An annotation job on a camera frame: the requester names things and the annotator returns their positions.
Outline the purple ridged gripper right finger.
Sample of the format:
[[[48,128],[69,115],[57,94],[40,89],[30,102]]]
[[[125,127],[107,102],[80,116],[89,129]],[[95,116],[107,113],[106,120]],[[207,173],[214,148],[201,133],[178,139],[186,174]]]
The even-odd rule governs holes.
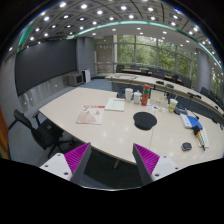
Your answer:
[[[159,156],[136,143],[133,144],[132,153],[143,185],[147,185],[179,170],[179,166],[169,157]]]

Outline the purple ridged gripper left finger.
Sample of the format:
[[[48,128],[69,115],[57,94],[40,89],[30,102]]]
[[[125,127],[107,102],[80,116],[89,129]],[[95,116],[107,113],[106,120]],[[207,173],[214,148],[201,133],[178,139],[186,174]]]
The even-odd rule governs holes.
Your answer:
[[[41,169],[79,185],[91,152],[91,144],[86,143],[66,154],[56,153]]]

